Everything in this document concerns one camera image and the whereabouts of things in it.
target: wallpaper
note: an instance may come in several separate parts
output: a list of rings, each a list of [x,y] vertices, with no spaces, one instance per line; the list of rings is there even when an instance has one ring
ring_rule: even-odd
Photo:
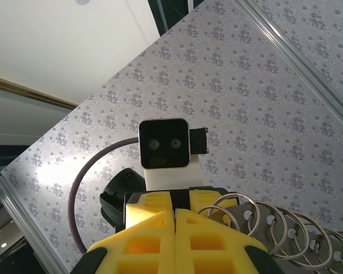
[[[80,258],[66,213],[78,171],[137,136],[143,119],[168,117],[209,128],[206,184],[343,229],[343,126],[232,1],[205,1],[3,171],[69,269]],[[87,247],[114,232],[99,195],[125,167],[142,174],[138,146],[104,157],[80,186],[76,219]]]
[[[343,0],[255,0],[343,96]]]

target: wall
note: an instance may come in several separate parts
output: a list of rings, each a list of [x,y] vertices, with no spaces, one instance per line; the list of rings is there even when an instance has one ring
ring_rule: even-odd
[[[343,0],[255,0],[343,96]]]
[[[0,0],[0,77],[81,103],[158,37],[147,0]]]
[[[31,145],[69,112],[0,91],[0,145]]]

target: camera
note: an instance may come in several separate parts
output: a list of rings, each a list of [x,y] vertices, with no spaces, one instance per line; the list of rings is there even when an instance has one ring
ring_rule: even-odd
[[[141,166],[146,170],[187,167],[189,125],[184,119],[144,120],[139,125]]]

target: yellow foam padding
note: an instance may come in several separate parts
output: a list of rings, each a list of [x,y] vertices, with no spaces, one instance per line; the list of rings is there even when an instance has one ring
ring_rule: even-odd
[[[130,228],[161,211],[171,211],[169,191],[142,194],[135,204],[126,205],[126,228]]]
[[[107,249],[95,274],[174,274],[174,230],[168,210],[93,244]]]
[[[190,200],[190,210],[193,212],[198,212],[202,207],[212,205],[218,198],[222,195],[218,191],[213,190],[191,190],[189,191],[189,200]],[[219,207],[232,207],[237,205],[236,199],[228,199],[220,202]],[[202,216],[207,217],[208,209],[201,212]],[[227,224],[229,218],[224,216],[224,222]]]
[[[186,209],[176,218],[176,274],[258,274],[244,247],[262,243]]]

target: metal frame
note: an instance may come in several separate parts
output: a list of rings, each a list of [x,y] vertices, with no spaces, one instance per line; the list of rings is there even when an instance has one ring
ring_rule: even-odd
[[[38,90],[33,90],[32,88],[28,88],[20,84],[9,82],[8,80],[4,80],[2,78],[0,78],[0,90],[37,101],[45,102],[47,104],[52,104],[54,106],[67,108],[68,110],[73,110],[78,106],[77,104],[74,104],[72,102],[56,98],[54,96],[45,94]]]
[[[167,27],[165,13],[164,13],[164,9],[162,7],[161,0],[156,0],[156,2],[158,4],[158,8],[159,8],[159,12],[160,12],[160,16],[161,16],[161,20],[162,20],[162,24],[164,26],[164,29],[165,29],[165,31],[168,31],[169,28]]]
[[[254,0],[234,0],[267,37],[295,72],[343,124],[343,96],[298,49]]]
[[[0,201],[23,232],[35,255],[48,274],[66,274],[69,270],[44,237],[38,226],[23,209],[22,203],[0,175]]]
[[[194,9],[194,0],[187,0],[188,3],[188,13]]]

